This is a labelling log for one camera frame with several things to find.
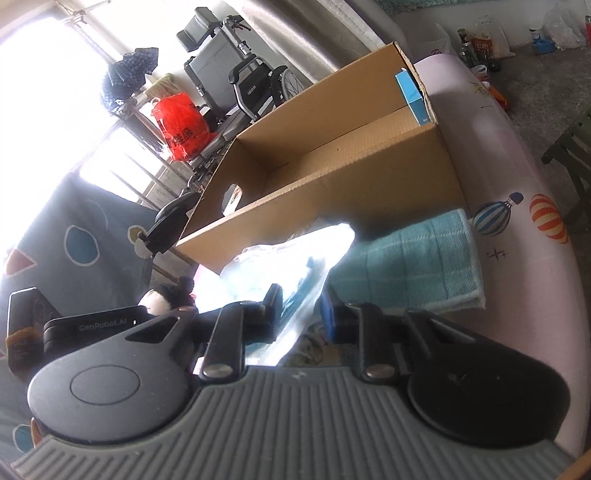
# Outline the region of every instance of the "green stool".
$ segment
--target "green stool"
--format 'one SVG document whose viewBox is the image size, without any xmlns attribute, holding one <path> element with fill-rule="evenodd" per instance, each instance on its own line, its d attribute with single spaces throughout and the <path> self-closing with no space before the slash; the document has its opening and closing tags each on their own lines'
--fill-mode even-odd
<svg viewBox="0 0 591 480">
<path fill-rule="evenodd" d="M 564 216 L 564 223 L 573 223 L 584 213 L 591 222 L 591 106 L 588 107 L 542 155 L 544 164 L 556 160 L 564 165 L 579 195 L 577 205 Z"/>
</svg>

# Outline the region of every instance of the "white bag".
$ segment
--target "white bag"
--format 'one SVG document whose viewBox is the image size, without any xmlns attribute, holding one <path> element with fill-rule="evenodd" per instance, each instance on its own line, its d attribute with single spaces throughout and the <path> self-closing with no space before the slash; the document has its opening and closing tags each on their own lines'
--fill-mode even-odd
<svg viewBox="0 0 591 480">
<path fill-rule="evenodd" d="M 587 44 L 569 12 L 558 3 L 545 14 L 544 29 L 561 50 L 584 47 Z"/>
<path fill-rule="evenodd" d="M 457 57 L 457 53 L 452 47 L 452 41 L 443 27 L 436 23 L 435 28 L 432 28 L 431 30 L 433 30 L 433 33 L 435 34 L 432 35 L 436 38 L 435 40 L 418 42 L 412 45 L 411 48 L 413 51 L 414 61 L 417 62 L 419 60 L 426 59 L 431 55 L 438 55 L 440 53 L 449 53 Z"/>
<path fill-rule="evenodd" d="M 515 54 L 509 49 L 509 42 L 499 22 L 490 15 L 478 18 L 471 30 L 472 38 L 478 41 L 479 38 L 492 41 L 492 56 L 497 60 L 514 57 Z"/>
</svg>

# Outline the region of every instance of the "metal screw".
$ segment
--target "metal screw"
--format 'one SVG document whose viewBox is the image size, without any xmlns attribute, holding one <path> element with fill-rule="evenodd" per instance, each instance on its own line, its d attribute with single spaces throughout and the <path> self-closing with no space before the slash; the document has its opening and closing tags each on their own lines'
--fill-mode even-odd
<svg viewBox="0 0 591 480">
<path fill-rule="evenodd" d="M 203 375 L 209 378 L 226 378 L 232 375 L 233 371 L 230 365 L 211 364 L 203 369 Z"/>
<path fill-rule="evenodd" d="M 388 364 L 375 364 L 370 365 L 365 369 L 365 374 L 369 378 L 383 379 L 393 377 L 396 373 L 396 369 L 392 365 Z"/>
</svg>

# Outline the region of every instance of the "plastic bag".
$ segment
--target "plastic bag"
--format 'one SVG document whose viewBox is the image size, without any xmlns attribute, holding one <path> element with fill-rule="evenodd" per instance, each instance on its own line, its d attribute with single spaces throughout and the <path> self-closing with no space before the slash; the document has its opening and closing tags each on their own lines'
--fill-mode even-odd
<svg viewBox="0 0 591 480">
<path fill-rule="evenodd" d="M 199 285 L 195 305 L 202 311 L 232 301 L 261 301 L 273 283 L 283 288 L 283 311 L 274 343 L 246 347 L 248 365 L 275 366 L 295 345 L 298 337 L 314 323 L 313 310 L 332 267 L 347 253 L 355 238 L 346 223 L 328 226 L 279 245 L 246 248 L 222 270 L 217 284 L 217 302 L 211 291 L 202 299 Z"/>
<path fill-rule="evenodd" d="M 584 47 L 587 43 L 569 12 L 558 3 L 546 12 L 544 30 L 561 50 Z"/>
<path fill-rule="evenodd" d="M 190 160 L 215 137 L 203 115 L 184 92 L 160 100 L 152 109 L 152 116 L 174 160 Z"/>
<path fill-rule="evenodd" d="M 472 45 L 481 60 L 486 60 L 485 52 L 492 51 L 492 56 L 497 60 L 514 57 L 515 54 L 509 49 L 509 42 L 499 22 L 490 15 L 480 17 L 472 27 Z"/>
<path fill-rule="evenodd" d="M 449 53 L 457 57 L 457 53 L 452 47 L 452 41 L 443 27 L 436 23 L 431 30 L 434 33 L 431 37 L 435 37 L 435 40 L 413 44 L 414 61 L 426 59 L 431 55 L 438 55 L 440 53 Z"/>
</svg>

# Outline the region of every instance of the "concrete floor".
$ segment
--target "concrete floor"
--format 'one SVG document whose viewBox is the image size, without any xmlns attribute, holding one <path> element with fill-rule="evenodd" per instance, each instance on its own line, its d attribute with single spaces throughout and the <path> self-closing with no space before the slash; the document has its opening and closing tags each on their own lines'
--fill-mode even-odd
<svg viewBox="0 0 591 480">
<path fill-rule="evenodd" d="M 558 209 L 565 215 L 578 201 L 566 169 L 544 165 L 542 154 L 591 105 L 591 48 L 535 56 L 530 46 L 502 61 L 491 83 L 509 100 L 508 115 L 536 159 Z M 585 217 L 569 227 L 579 263 L 587 310 L 591 314 L 591 226 Z"/>
</svg>

